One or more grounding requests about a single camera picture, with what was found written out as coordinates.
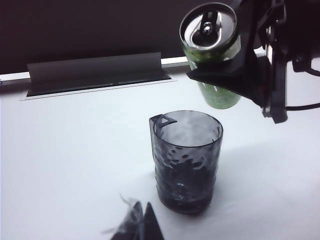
white tabletop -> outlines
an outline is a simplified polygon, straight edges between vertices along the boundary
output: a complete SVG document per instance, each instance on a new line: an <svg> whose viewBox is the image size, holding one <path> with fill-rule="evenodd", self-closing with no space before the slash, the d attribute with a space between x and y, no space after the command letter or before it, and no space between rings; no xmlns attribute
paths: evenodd
<svg viewBox="0 0 320 240"><path fill-rule="evenodd" d="M31 99L1 95L1 239L107 240L135 198L166 240L320 239L320 109L274 124L242 98L208 106L193 80ZM288 67L288 105L320 102L320 80ZM212 203L175 213L156 191L149 118L196 110L224 127Z"/></svg>

black object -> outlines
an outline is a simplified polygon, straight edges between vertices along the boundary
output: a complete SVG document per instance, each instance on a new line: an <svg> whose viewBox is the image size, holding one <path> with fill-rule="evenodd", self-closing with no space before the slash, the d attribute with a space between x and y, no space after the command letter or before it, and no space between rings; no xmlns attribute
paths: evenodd
<svg viewBox="0 0 320 240"><path fill-rule="evenodd" d="M202 112L174 111L149 124L159 199L182 214L205 210L214 192L221 123Z"/></svg>
<svg viewBox="0 0 320 240"><path fill-rule="evenodd" d="M136 202L111 240L164 240L151 203L143 216L141 203Z"/></svg>
<svg viewBox="0 0 320 240"><path fill-rule="evenodd" d="M160 52L28 64L27 96L171 79Z"/></svg>
<svg viewBox="0 0 320 240"><path fill-rule="evenodd" d="M188 73L191 79L223 87L251 99L275 123L287 120L286 66L308 72L320 57L320 0L242 0L229 4L236 13L241 50L231 60L202 64ZM266 56L257 57L260 43ZM299 110L318 107L301 106Z"/></svg>

